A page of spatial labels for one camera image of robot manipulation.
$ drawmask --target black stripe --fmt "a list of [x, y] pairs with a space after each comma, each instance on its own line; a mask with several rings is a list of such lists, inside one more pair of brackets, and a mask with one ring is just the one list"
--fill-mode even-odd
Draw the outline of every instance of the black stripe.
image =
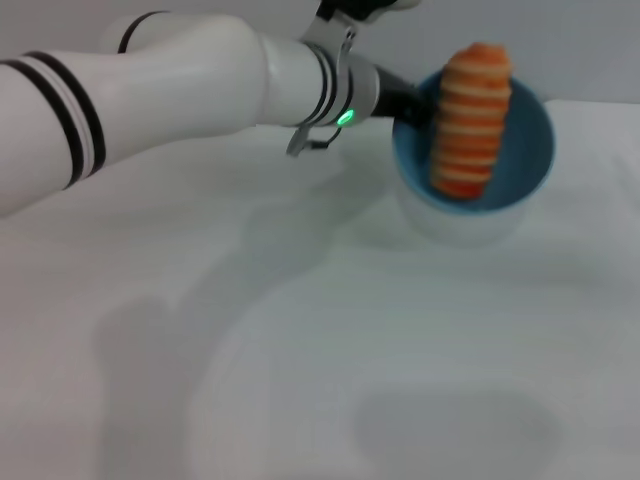
[[333, 108], [333, 104], [336, 103], [336, 97], [338, 96], [338, 74], [336, 73], [336, 66], [331, 60], [331, 56], [319, 45], [316, 45], [318, 51], [324, 55], [324, 58], [327, 60], [327, 64], [329, 65], [329, 69], [331, 70], [331, 96], [329, 97], [329, 103], [322, 111], [320, 116], [315, 119], [314, 124], [320, 123], [320, 121], [327, 116], [327, 114]]
[[318, 114], [318, 112], [320, 112], [322, 105], [324, 105], [324, 102], [327, 99], [327, 90], [329, 89], [329, 86], [327, 85], [327, 67], [325, 67], [324, 62], [322, 61], [322, 54], [318, 51], [317, 47], [315, 47], [312, 44], [308, 44], [307, 47], [309, 47], [309, 50], [313, 52], [313, 54], [318, 59], [318, 63], [320, 64], [320, 70], [322, 72], [322, 93], [320, 94], [320, 101], [318, 102], [318, 105], [316, 105], [316, 108], [313, 111], [313, 113], [311, 113], [311, 115], [305, 118], [302, 123], [296, 125], [297, 127], [302, 127], [303, 125], [306, 125], [311, 120], [313, 120], [313, 118]]
[[82, 142], [80, 142], [80, 134], [78, 133], [78, 129], [73, 122], [73, 118], [71, 117], [69, 110], [67, 110], [66, 105], [55, 89], [49, 84], [47, 79], [40, 75], [31, 66], [26, 63], [22, 63], [19, 60], [0, 61], [0, 65], [7, 65], [17, 70], [31, 81], [47, 102], [49, 102], [53, 112], [58, 117], [62, 130], [67, 137], [69, 152], [71, 153], [71, 180], [66, 187], [69, 188], [78, 181], [82, 175], [82, 169], [84, 167], [84, 152], [82, 149]]
[[82, 109], [82, 113], [87, 119], [87, 124], [89, 125], [89, 132], [91, 133], [91, 138], [93, 140], [93, 151], [94, 151], [94, 160], [93, 160], [93, 168], [91, 169], [91, 174], [98, 172], [103, 166], [105, 159], [107, 157], [107, 149], [104, 143], [104, 133], [102, 132], [102, 124], [100, 123], [100, 118], [98, 117], [98, 113], [96, 112], [93, 103], [91, 103], [91, 99], [89, 95], [82, 88], [78, 79], [71, 73], [71, 71], [57, 58], [52, 57], [48, 53], [44, 52], [29, 52], [26, 54], [28, 57], [33, 57], [40, 60], [42, 63], [47, 65], [51, 70], [56, 72], [60, 78], [67, 84], [69, 90], [75, 95], [76, 100], [78, 101], [78, 105]]
[[332, 123], [336, 123], [340, 120], [340, 117], [347, 113], [349, 107], [351, 106], [351, 100], [353, 100], [353, 74], [351, 73], [351, 69], [349, 69], [349, 93], [347, 94], [347, 101], [344, 104], [344, 108], [340, 111], [338, 116], [331, 120], [327, 125], [331, 125]]
[[131, 40], [131, 35], [133, 35], [133, 32], [136, 31], [136, 28], [138, 28], [138, 26], [142, 22], [144, 22], [150, 16], [155, 15], [156, 13], [168, 13], [168, 11], [167, 10], [158, 10], [156, 12], [145, 13], [144, 15], [141, 15], [140, 17], [136, 18], [133, 21], [133, 23], [131, 25], [129, 25], [129, 28], [127, 28], [127, 30], [124, 32], [124, 35], [122, 36], [122, 40], [120, 40], [120, 46], [118, 47], [118, 53], [127, 53], [127, 47], [129, 46], [129, 41]]

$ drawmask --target green led light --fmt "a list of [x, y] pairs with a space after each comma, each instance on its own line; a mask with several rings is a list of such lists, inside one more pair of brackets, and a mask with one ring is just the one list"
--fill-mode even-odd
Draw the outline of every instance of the green led light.
[[355, 116], [356, 116], [356, 112], [354, 110], [347, 110], [347, 112], [338, 119], [337, 121], [338, 126], [342, 127], [343, 125], [346, 125], [351, 120], [353, 120], [353, 117]]

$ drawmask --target orange striped toy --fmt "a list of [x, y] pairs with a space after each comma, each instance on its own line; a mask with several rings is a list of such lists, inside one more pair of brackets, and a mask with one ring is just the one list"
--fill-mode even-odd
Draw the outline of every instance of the orange striped toy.
[[431, 184], [460, 200], [483, 195], [505, 129], [513, 70], [504, 47], [474, 43], [445, 66], [431, 151]]

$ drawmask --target bowl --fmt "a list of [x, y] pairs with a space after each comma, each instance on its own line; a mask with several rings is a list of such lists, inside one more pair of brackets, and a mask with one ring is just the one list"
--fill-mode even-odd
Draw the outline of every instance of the bowl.
[[[437, 101], [442, 72], [420, 89]], [[553, 123], [541, 101], [522, 82], [512, 79], [513, 95], [494, 175], [484, 195], [473, 201], [450, 199], [429, 182], [435, 127], [416, 130], [396, 121], [395, 159], [404, 185], [400, 204], [412, 223], [437, 240], [484, 244], [513, 231], [525, 205], [549, 177], [555, 154]]]

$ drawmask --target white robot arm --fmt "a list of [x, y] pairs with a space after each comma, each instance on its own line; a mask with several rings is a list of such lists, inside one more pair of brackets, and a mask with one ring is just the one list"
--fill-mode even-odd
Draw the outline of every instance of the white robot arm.
[[395, 3], [416, 0], [325, 0], [301, 41], [261, 35], [235, 17], [156, 12], [116, 22], [103, 40], [110, 54], [0, 62], [0, 215], [176, 140], [284, 125], [297, 128], [289, 148], [297, 155], [313, 126], [428, 121], [429, 99], [350, 54], [353, 19]]

